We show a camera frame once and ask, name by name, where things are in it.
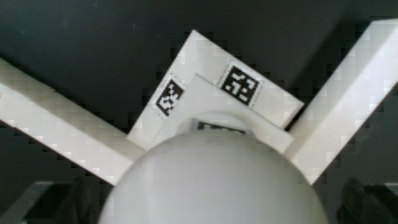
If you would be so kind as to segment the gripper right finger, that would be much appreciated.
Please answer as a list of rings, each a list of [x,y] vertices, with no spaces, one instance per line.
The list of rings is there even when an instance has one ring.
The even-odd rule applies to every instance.
[[[398,224],[398,194],[384,184],[349,179],[336,218],[338,224]]]

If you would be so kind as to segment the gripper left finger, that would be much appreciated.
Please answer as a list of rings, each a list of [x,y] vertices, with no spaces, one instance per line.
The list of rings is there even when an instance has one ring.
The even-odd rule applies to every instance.
[[[0,215],[0,224],[98,224],[111,190],[105,182],[95,186],[81,178],[38,181]]]

